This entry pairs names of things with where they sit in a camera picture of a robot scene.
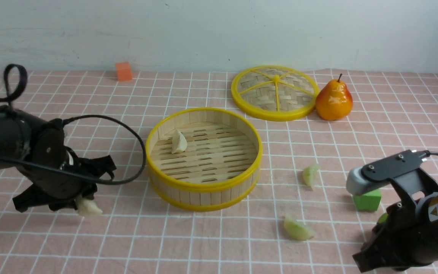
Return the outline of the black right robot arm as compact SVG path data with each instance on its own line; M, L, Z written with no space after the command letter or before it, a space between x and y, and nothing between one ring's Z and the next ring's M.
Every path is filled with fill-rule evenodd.
M401 272L438 261L438 193L418 199L415 208L391 205L352 257L360 272Z

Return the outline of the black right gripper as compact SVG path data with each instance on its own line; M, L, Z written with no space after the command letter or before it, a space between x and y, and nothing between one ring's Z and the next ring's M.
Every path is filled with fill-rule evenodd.
M379 268L408 269L427 266L409 255L404 233L414 225L414 213L402 204L389 207L388 217L375 226L375 239L365 242L352 258L361 273Z

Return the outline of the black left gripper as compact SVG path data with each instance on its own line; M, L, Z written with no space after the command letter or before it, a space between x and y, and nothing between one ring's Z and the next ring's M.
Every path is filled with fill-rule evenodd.
M14 208L21 213L29 208L48 206L53 212L61 209L77 210L77 198L94 200L97 192L95 183L105 174L110 181L117 169L110 155L100 158L82 158L64 145L65 133L62 119L45 121L30 119L30 154L26 161L44 167L75 174L75 177L48 172L26 166L25 176L32 185L12 199Z

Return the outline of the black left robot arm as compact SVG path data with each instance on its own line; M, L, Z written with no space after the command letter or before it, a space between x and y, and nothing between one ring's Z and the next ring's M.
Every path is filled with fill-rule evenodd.
M0 170L15 167L32 185L13 198L14 207L23 213L31 207L48 206L50 210L77 209L76 199L94 199L95 183L84 182L74 175L114 178L116 170L111 156L81 158L64 145L65 122L56 118L45 121L9 107L0 106L0 156L69 172L72 176L50 173L28 165L0 161Z

